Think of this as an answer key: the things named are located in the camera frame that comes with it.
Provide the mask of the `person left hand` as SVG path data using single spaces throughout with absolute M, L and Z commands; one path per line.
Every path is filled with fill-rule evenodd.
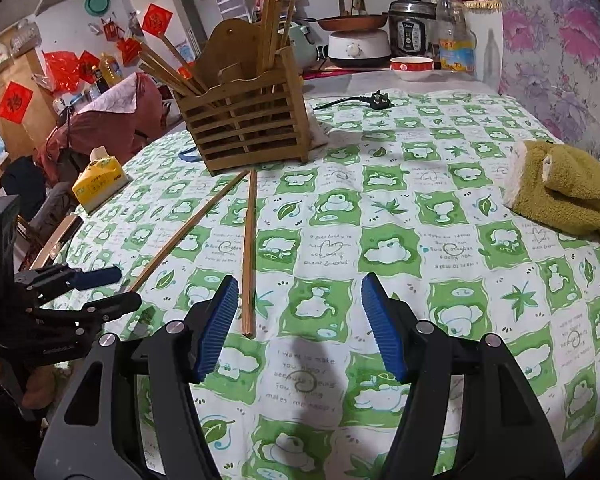
M 27 410 L 42 410 L 53 403 L 56 396 L 56 368 L 45 365 L 36 368 L 30 375 L 21 406 Z

